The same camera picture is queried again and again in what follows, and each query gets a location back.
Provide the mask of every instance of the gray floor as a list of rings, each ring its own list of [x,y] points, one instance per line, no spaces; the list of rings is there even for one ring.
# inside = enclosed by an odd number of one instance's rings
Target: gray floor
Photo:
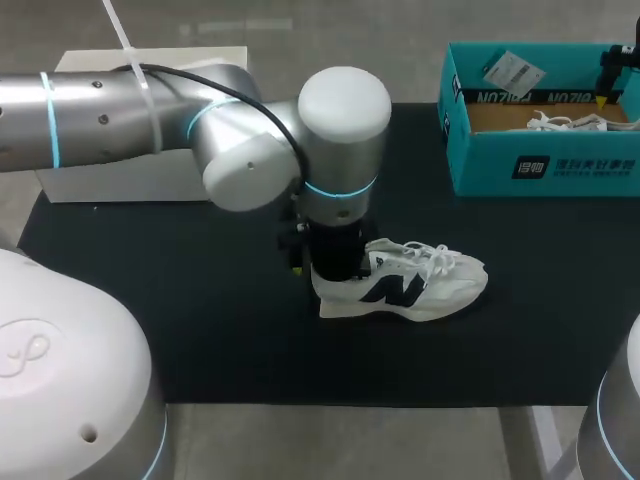
[[[267,100],[295,95],[324,67],[349,64],[379,76],[395,101],[433,101],[448,42],[628,43],[640,14],[637,0],[113,1],[138,47],[247,45]],[[66,50],[119,47],[99,0],[4,0],[0,43],[3,72],[53,69]],[[37,191],[29,174],[0,179],[0,230],[14,245]],[[583,410],[554,409],[563,446]],[[535,477],[520,441],[527,432],[500,424],[516,418],[513,411],[180,405],[171,412],[178,480],[502,480],[510,470],[514,480]]]

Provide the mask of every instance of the shoe box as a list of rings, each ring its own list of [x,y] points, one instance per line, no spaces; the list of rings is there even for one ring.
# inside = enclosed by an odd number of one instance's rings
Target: shoe box
[[[600,57],[610,47],[450,44],[438,114],[456,194],[640,195],[640,131],[527,130],[540,118],[536,110],[549,118],[640,120],[640,73],[629,68],[604,108],[596,104]],[[498,67],[502,74],[491,76]]]

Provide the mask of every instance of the sneaker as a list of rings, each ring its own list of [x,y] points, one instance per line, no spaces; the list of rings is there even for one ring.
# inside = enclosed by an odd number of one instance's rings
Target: sneaker
[[[473,257],[423,243],[388,238],[366,246],[367,276],[330,282],[312,269],[320,317],[393,312],[414,322],[446,317],[472,304],[487,285],[484,264]]]

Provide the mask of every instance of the black mat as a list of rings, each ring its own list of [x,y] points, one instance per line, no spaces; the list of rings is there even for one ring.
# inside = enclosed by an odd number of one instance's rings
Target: black mat
[[[275,250],[280,205],[51,205],[20,247],[120,299],[167,400],[585,404],[640,312],[640,201],[454,197],[433,105],[396,105],[372,212],[395,241],[487,264],[469,311],[323,321]]]

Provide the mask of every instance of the new balance logo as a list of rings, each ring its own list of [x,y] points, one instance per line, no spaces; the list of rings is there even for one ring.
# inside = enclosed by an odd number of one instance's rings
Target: new balance logo
[[[416,275],[405,290],[403,282],[404,277],[402,275],[387,275],[376,283],[360,301],[373,303],[384,299],[388,305],[405,308],[412,307],[424,292],[427,283],[420,275]]]

